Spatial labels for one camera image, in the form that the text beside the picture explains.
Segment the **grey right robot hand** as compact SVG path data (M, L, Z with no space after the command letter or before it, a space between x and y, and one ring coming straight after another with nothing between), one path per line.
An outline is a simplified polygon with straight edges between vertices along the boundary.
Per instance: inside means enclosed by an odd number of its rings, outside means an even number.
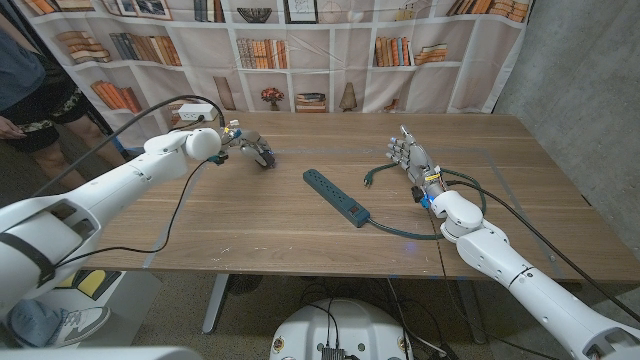
M401 137L391 138L386 156L405 170L409 180L426 195L437 197L446 192L439 167L405 125L400 126L400 131Z

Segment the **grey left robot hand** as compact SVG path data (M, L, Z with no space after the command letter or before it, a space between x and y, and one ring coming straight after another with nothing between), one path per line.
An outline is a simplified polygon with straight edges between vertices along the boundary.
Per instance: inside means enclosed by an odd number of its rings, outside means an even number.
M255 130L225 128L221 134L221 149L218 155L224 157L232 147L238 147L241 153L256 161L264 168L273 167L275 158L268 142Z

